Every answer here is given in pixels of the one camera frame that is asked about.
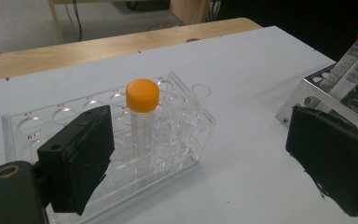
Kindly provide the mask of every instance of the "white table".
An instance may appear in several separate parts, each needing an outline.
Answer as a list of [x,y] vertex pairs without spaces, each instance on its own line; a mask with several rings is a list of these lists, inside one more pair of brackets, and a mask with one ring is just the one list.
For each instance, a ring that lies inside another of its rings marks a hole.
[[[175,72],[213,93],[200,163],[102,223],[358,223],[323,199],[285,151],[274,116],[299,80],[333,61],[276,27],[0,80],[0,116]],[[0,124],[0,164],[5,162]]]

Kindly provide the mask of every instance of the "orange test tube cap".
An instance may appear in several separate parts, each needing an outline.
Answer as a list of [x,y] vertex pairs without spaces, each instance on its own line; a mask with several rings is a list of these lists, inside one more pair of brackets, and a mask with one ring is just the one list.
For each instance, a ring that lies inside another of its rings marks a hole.
[[158,85],[146,78],[135,79],[126,88],[127,106],[138,113],[147,113],[156,109],[158,98]]

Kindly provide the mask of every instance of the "floor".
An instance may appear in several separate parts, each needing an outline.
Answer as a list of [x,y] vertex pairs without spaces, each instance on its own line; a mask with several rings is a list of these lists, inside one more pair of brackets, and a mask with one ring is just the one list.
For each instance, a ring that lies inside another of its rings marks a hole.
[[[56,5],[65,43],[76,42],[79,25],[71,0]],[[167,1],[77,5],[82,40],[126,35],[183,25],[169,11]],[[0,53],[60,44],[47,0],[0,0]]]

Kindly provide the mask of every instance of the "centrifuge tube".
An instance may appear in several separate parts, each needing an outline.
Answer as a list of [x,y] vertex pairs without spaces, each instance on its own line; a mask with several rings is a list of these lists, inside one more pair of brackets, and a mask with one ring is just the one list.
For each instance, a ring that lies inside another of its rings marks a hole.
[[[336,100],[342,100],[351,90],[358,85],[358,60],[353,66],[345,73],[342,79],[333,87],[329,92],[330,96]],[[331,110],[327,105],[320,103],[316,106],[316,109],[323,112],[329,112]]]
[[353,43],[351,48],[345,53],[345,55],[338,61],[331,71],[331,74],[339,81],[345,73],[351,68],[351,66],[358,60],[358,39]]
[[150,148],[158,98],[158,85],[149,79],[135,79],[127,86],[126,101],[131,110],[133,154],[138,160],[135,167],[138,172],[144,170],[144,175],[150,167]]

